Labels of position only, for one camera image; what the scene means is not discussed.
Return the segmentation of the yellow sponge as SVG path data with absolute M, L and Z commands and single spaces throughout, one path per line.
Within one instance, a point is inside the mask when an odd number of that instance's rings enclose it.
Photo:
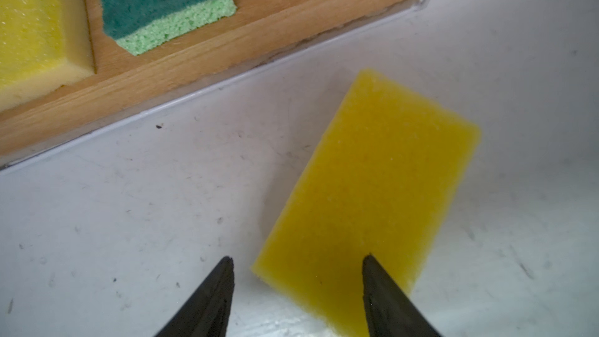
M 338 334 L 367 335 L 363 259 L 413 289 L 479 142 L 476 124 L 360 71 L 253 273 Z
M 1 109 L 95 73 L 85 0 L 1 0 Z

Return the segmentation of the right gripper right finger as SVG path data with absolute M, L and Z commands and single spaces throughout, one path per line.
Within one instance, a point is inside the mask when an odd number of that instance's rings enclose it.
M 441 337 L 374 255 L 363 259 L 363 305 L 373 337 Z

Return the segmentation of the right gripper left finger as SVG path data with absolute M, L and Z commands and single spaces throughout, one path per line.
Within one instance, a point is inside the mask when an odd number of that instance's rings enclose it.
M 234 261 L 225 256 L 155 336 L 225 336 L 234 288 Z

